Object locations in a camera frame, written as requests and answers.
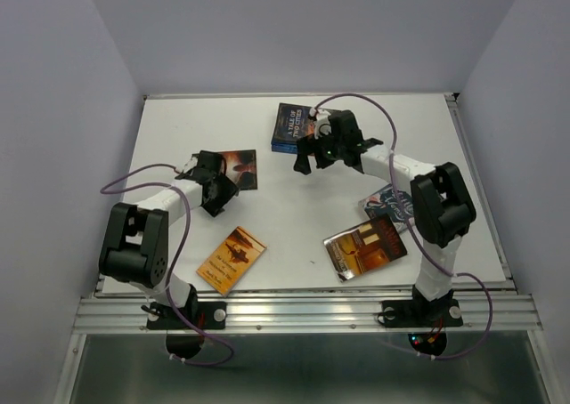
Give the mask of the A Tale of Two Cities book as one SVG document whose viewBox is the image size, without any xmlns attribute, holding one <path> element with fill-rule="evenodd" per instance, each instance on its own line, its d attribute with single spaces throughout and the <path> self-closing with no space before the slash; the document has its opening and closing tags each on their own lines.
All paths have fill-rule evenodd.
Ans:
<svg viewBox="0 0 570 404">
<path fill-rule="evenodd" d="M 272 143 L 290 143 L 304 138 L 314 131 L 314 123 L 308 118 L 311 107 L 283 103 L 278 106 Z"/>
</svg>

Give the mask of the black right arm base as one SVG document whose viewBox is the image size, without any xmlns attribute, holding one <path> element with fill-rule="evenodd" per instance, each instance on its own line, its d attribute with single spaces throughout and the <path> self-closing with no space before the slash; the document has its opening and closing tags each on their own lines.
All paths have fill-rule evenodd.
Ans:
<svg viewBox="0 0 570 404">
<path fill-rule="evenodd" d="M 416 287 L 407 300 L 385 300 L 380 303 L 377 322 L 385 328 L 411 328 L 408 341 L 414 351 L 440 357 L 447 346 L 447 327 L 462 327 L 463 318 L 453 291 L 429 301 Z"/>
</svg>

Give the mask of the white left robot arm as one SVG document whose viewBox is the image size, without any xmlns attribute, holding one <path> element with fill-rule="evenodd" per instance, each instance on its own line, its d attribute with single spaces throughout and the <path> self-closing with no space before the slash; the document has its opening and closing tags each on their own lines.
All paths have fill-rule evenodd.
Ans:
<svg viewBox="0 0 570 404">
<path fill-rule="evenodd" d="M 216 217 L 239 194 L 226 175 L 223 155 L 202 150 L 182 168 L 158 163 L 175 172 L 171 182 L 147 182 L 115 190 L 117 182 L 104 186 L 103 195 L 153 188 L 158 192 L 136 203 L 119 202 L 110 210 L 102 242 L 99 272 L 127 283 L 155 299 L 160 316 L 178 327 L 191 326 L 198 317 L 195 288 L 174 274 L 190 232 L 191 211 L 205 210 Z"/>
</svg>

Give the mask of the Three Days to See book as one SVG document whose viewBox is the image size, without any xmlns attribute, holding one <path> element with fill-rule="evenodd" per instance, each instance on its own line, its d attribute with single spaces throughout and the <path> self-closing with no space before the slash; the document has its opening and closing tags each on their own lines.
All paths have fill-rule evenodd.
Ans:
<svg viewBox="0 0 570 404">
<path fill-rule="evenodd" d="M 257 189 L 257 152 L 254 149 L 222 151 L 226 162 L 225 175 L 239 190 Z"/>
</svg>

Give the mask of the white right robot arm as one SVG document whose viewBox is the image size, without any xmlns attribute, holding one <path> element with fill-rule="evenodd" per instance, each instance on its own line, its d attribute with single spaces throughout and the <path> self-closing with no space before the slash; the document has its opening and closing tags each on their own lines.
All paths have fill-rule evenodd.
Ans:
<svg viewBox="0 0 570 404">
<path fill-rule="evenodd" d="M 419 233 L 422 260 L 413 286 L 410 314 L 429 324 L 442 313 L 442 303 L 452 295 L 455 258 L 462 237 L 476 219 L 476 209 L 459 167 L 452 162 L 435 165 L 407 157 L 376 138 L 366 139 L 350 110 L 329 112 L 309 109 L 313 133 L 297 140 L 294 170 L 311 173 L 337 161 L 357 172 L 377 177 L 411 197 L 414 226 Z"/>
</svg>

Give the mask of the Animal Farm book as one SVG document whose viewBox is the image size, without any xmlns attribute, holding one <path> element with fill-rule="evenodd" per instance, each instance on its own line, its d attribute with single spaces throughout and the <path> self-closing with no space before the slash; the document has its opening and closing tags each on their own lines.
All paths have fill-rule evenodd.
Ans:
<svg viewBox="0 0 570 404">
<path fill-rule="evenodd" d="M 277 142 L 277 143 L 272 143 L 271 144 L 271 148 L 273 151 L 277 151 L 277 152 L 290 152 L 290 153 L 296 153 L 297 152 L 297 144 L 295 142 L 290 142 L 290 143 L 281 143 L 281 142 Z"/>
</svg>

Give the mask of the Jane Eyre blue book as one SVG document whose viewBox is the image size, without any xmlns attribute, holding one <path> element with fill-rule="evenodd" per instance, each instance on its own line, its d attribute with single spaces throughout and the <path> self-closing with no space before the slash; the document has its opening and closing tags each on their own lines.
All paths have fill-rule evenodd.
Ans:
<svg viewBox="0 0 570 404">
<path fill-rule="evenodd" d="M 297 154 L 297 147 L 292 145 L 273 145 L 271 149 L 278 153 Z"/>
</svg>

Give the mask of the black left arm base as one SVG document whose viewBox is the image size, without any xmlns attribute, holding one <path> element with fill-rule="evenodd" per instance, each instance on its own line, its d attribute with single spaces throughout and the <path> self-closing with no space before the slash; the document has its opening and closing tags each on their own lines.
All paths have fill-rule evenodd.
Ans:
<svg viewBox="0 0 570 404">
<path fill-rule="evenodd" d="M 168 357 L 184 365 L 212 368 L 220 366 L 232 358 L 219 361 L 200 361 L 198 355 L 206 341 L 217 342 L 217 337 L 208 331 L 222 331 L 226 327 L 227 303 L 224 301 L 201 302 L 194 286 L 190 286 L 188 299 L 183 307 L 172 308 L 162 303 L 152 302 L 141 306 L 146 314 L 146 328 L 150 331 L 166 332 L 165 347 Z"/>
</svg>

